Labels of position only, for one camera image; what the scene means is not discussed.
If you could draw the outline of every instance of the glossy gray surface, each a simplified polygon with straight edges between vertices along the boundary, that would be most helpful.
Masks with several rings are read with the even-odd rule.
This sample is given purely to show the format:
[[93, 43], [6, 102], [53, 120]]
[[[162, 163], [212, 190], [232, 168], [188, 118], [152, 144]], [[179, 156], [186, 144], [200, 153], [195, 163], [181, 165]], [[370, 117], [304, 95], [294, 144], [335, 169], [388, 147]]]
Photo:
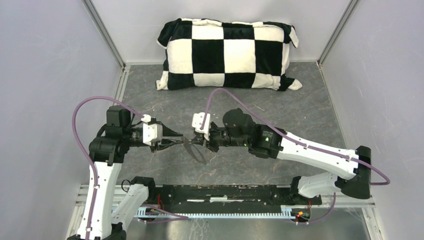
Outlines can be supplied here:
[[[155, 80], [161, 75], [161, 65], [132, 66], [123, 101], [191, 139], [193, 114], [205, 111], [214, 87], [157, 91]], [[276, 127], [314, 142], [343, 147], [342, 135], [316, 63], [292, 62], [287, 76], [297, 78], [303, 87], [285, 92], [270, 89], [230, 91]], [[220, 92], [213, 97], [209, 113], [212, 120], [222, 126], [224, 113], [238, 107], [230, 96]], [[197, 148], [203, 153], [205, 162], [196, 161], [182, 145], [154, 154], [147, 147], [132, 148], [125, 156], [118, 183], [143, 176], [153, 177], [156, 184], [289, 184], [295, 176], [323, 172], [295, 161], [257, 158], [242, 147], [222, 147], [218, 153]]]
[[[312, 219], [326, 209], [312, 209]], [[127, 240], [369, 240], [361, 209], [335, 209], [322, 222], [296, 226], [286, 219], [189, 219], [145, 225], [136, 219]]]

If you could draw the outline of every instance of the gray wall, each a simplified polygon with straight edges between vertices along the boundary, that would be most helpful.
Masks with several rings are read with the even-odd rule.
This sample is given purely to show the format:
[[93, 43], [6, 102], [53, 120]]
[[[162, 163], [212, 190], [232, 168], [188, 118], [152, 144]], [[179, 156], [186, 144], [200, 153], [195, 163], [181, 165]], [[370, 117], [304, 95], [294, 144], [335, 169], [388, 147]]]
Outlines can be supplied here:
[[315, 61], [349, 0], [92, 0], [126, 62], [161, 63], [156, 43], [164, 24], [177, 18], [293, 24], [299, 48], [291, 61]]
[[372, 187], [388, 240], [424, 234], [423, 13], [422, 0], [361, 1], [323, 64], [347, 145], [371, 147], [392, 180]]
[[[0, 46], [0, 239], [63, 239], [89, 173], [72, 112], [112, 96], [120, 69], [79, 0], [2, 1]], [[78, 115], [86, 145], [108, 105]]]

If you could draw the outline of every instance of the concrete floor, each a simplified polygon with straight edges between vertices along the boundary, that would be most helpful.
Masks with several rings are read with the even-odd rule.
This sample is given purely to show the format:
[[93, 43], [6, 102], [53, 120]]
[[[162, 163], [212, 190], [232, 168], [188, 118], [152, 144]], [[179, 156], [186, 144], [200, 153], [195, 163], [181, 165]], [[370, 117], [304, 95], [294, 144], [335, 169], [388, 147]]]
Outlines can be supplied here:
[[[123, 102], [142, 114], [156, 117], [167, 127], [191, 139], [194, 136], [191, 129], [193, 114], [204, 112], [214, 88], [158, 91], [155, 80], [161, 75], [161, 65], [132, 66]], [[229, 90], [276, 127], [314, 142], [343, 148], [342, 134], [316, 63], [292, 62], [287, 76], [298, 79], [303, 87], [285, 92], [271, 89]], [[212, 121], [223, 126], [224, 113], [238, 107], [230, 96], [220, 92], [213, 97], [209, 113]], [[295, 176], [323, 172], [299, 162], [257, 158], [242, 147], [222, 147], [218, 153], [200, 146], [197, 148], [204, 155], [205, 162], [196, 161], [182, 145], [157, 153], [150, 153], [147, 147], [132, 148], [125, 156], [118, 183], [143, 176], [153, 177], [156, 184], [289, 184]]]

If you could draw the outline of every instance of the wall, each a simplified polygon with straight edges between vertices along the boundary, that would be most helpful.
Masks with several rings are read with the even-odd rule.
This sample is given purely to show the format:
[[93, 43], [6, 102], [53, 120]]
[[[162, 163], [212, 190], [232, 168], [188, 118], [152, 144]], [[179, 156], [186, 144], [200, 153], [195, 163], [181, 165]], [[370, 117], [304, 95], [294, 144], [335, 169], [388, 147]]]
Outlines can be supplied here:
[[388, 240], [424, 234], [423, 10], [422, 0], [361, 1], [323, 64], [347, 145], [371, 147], [392, 180], [372, 187]]
[[156, 39], [166, 22], [209, 18], [223, 22], [273, 21], [293, 24], [300, 41], [292, 61], [316, 61], [349, 0], [93, 0], [124, 61], [160, 63]]
[[[64, 239], [89, 174], [71, 116], [113, 96], [120, 69], [78, 0], [2, 1], [0, 46], [0, 239]], [[110, 104], [87, 105], [86, 146]]]

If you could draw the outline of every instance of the checkered blanket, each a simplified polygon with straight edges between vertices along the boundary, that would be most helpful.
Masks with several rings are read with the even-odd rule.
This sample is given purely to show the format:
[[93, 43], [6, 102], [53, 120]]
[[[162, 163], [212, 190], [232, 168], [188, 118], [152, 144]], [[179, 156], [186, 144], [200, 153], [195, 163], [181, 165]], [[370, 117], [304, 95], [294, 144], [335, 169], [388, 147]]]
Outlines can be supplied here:
[[166, 49], [158, 90], [189, 87], [297, 90], [302, 84], [285, 71], [292, 25], [279, 22], [232, 22], [179, 18], [165, 24], [157, 43]]

